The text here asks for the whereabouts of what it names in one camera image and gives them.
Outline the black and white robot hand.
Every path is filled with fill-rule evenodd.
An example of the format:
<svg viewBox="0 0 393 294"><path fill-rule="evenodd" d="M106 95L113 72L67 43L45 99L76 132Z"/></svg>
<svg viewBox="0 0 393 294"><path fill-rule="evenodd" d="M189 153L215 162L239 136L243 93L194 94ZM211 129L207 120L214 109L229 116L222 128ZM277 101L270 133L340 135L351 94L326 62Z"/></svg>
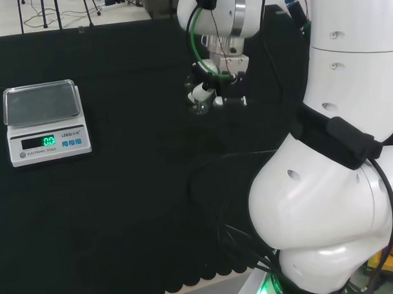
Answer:
<svg viewBox="0 0 393 294"><path fill-rule="evenodd" d="M225 70L219 75L217 66L208 59L195 62L186 78L186 101L192 111L199 115L209 109L246 108L250 102L245 94L245 72L230 74Z"/></svg>

